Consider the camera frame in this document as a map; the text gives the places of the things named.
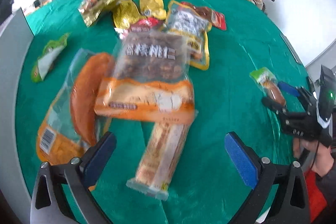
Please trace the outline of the person right hand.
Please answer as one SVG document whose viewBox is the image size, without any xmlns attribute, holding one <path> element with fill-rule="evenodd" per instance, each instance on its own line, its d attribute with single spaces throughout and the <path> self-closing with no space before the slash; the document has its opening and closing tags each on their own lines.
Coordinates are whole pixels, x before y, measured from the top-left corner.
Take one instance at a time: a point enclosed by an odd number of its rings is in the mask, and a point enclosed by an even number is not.
<svg viewBox="0 0 336 224">
<path fill-rule="evenodd" d="M 325 147 L 318 141 L 307 141 L 304 139 L 293 139 L 293 156 L 296 159 L 303 158 L 303 152 L 308 150 L 308 156 L 305 163 L 308 168 L 318 174 L 325 176 L 334 165 L 334 158 L 330 153 L 330 148 Z"/>
</svg>

